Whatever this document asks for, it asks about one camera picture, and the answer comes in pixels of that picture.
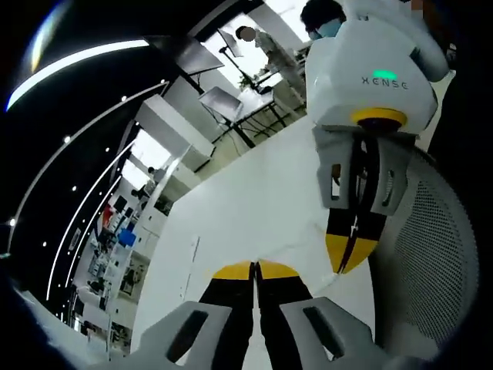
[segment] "monitor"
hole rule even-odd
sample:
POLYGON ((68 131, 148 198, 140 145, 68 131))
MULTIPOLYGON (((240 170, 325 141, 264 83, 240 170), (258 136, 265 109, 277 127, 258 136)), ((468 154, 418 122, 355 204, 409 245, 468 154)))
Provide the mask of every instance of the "monitor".
POLYGON ((205 46, 188 35, 147 36, 146 41, 190 76, 224 66, 205 46))
POLYGON ((115 204, 113 205, 113 207, 119 211, 120 213, 123 212, 123 208, 125 208, 126 206, 126 199, 124 197, 122 197, 121 195, 118 197, 118 199, 116 200, 115 204))
POLYGON ((223 31, 222 29, 218 29, 217 31, 221 35, 221 37, 223 38, 224 42, 226 43, 226 46, 228 48, 230 48, 230 50, 233 53, 233 56, 235 58, 239 58, 239 57, 243 56, 243 54, 241 53, 241 50, 240 50, 240 46, 238 45, 238 42, 236 42, 233 35, 231 35, 230 33, 226 32, 226 31, 223 31))
POLYGON ((199 101, 231 122, 236 121, 243 107, 241 101, 217 86, 202 94, 199 101))

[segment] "yellow ring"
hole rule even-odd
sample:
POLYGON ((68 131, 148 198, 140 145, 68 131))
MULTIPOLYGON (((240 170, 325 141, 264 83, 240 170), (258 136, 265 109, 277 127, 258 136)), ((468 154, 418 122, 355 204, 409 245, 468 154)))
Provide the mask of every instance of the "yellow ring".
POLYGON ((387 118, 397 121, 401 126, 405 126, 407 123, 407 116, 398 110, 388 108, 366 108, 351 113, 351 120, 358 124, 363 119, 368 118, 387 118))

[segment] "led strip light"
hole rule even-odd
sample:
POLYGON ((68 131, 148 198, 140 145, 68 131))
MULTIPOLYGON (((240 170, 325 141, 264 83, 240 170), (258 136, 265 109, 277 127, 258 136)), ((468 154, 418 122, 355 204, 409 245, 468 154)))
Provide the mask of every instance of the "led strip light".
POLYGON ((65 233, 63 234, 62 241, 60 241, 59 249, 56 251, 55 255, 55 260, 53 261, 53 266, 52 266, 52 271, 49 274, 49 279, 48 279, 48 289, 46 290, 46 300, 49 299, 49 291, 52 286, 52 279, 53 279, 53 272, 55 271, 55 266, 56 266, 56 261, 59 258, 60 250, 62 249, 63 243, 65 242, 65 239, 67 238, 67 235, 69 234, 70 228, 72 227, 75 219, 77 218, 77 215, 79 214, 80 210, 84 206, 84 203, 88 200, 89 196, 91 195, 92 191, 97 187, 99 181, 108 173, 108 171, 113 167, 113 165, 120 159, 120 157, 125 154, 125 152, 132 147, 136 139, 134 139, 129 145, 126 146, 124 150, 120 152, 118 156, 115 157, 115 159, 106 167, 106 169, 101 173, 99 176, 98 180, 92 185, 91 189, 89 189, 89 192, 86 194, 84 199, 79 205, 79 208, 75 211, 74 215, 72 216, 72 219, 70 220, 69 225, 67 226, 65 233))
POLYGON ((82 242, 84 241, 84 237, 86 236, 87 232, 89 231, 89 228, 91 227, 92 222, 94 221, 94 218, 96 217, 96 214, 98 214, 99 209, 101 209, 102 205, 106 201, 106 198, 108 197, 108 195, 111 194, 111 192, 113 191, 113 189, 115 188, 116 184, 120 181, 121 178, 122 178, 122 175, 120 175, 118 177, 118 179, 116 179, 115 183, 109 188, 108 193, 106 193, 106 195, 103 197, 101 203, 96 208, 96 212, 94 212, 94 214, 91 217, 91 220, 89 220, 89 222, 87 223, 87 227, 84 230, 84 234, 82 234, 82 236, 81 236, 81 238, 79 240, 79 245, 77 246, 77 249, 75 250, 74 258, 72 259, 72 264, 70 264, 70 270, 69 270, 69 274, 67 275, 67 281, 65 282, 65 288, 67 288, 67 286, 69 286, 70 274, 72 273, 72 268, 74 267, 75 259, 77 258, 77 253, 79 252, 79 248, 82 245, 82 242))
POLYGON ((115 52, 117 50, 131 49, 131 48, 142 48, 143 46, 149 46, 146 40, 132 40, 123 42, 114 42, 113 44, 96 46, 95 48, 82 50, 81 52, 76 52, 65 58, 61 58, 56 62, 46 66, 39 72, 35 73, 27 80, 25 80, 17 89, 14 90, 10 99, 8 100, 7 108, 8 111, 19 99, 21 99, 30 89, 38 85, 43 79, 47 79, 53 73, 57 73, 59 70, 64 69, 72 64, 81 62, 84 59, 92 58, 93 56, 100 56, 101 54, 106 54, 107 52, 115 52))

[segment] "white tabletop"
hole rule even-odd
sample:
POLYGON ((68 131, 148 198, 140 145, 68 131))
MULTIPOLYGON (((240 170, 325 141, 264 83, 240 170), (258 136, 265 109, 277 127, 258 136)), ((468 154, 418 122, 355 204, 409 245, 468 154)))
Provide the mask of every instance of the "white tabletop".
POLYGON ((261 111, 263 108, 273 103, 274 91, 271 90, 266 94, 260 95, 252 89, 245 89, 238 95, 238 100, 243 103, 241 110, 238 112, 234 122, 239 122, 245 117, 261 111))
MULTIPOLYGON (((312 127, 307 117, 298 120, 174 204, 143 286, 133 351, 147 328, 183 301, 199 300, 215 271, 259 258, 295 268, 314 296, 329 297, 374 331, 367 261, 328 286, 328 210, 320 201, 312 127)), ((254 322, 243 368, 268 364, 257 310, 254 322)))

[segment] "blue object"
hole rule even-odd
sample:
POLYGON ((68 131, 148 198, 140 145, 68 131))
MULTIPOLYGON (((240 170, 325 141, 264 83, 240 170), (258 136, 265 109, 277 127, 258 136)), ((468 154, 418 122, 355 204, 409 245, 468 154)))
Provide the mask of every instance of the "blue object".
POLYGON ((122 231, 120 231, 120 234, 118 234, 118 242, 130 247, 133 246, 133 244, 136 242, 136 238, 137 236, 128 229, 123 229, 122 231))
POLYGON ((308 35, 312 40, 322 39, 323 37, 334 37, 341 27, 342 23, 338 18, 321 25, 316 31, 309 32, 308 35))

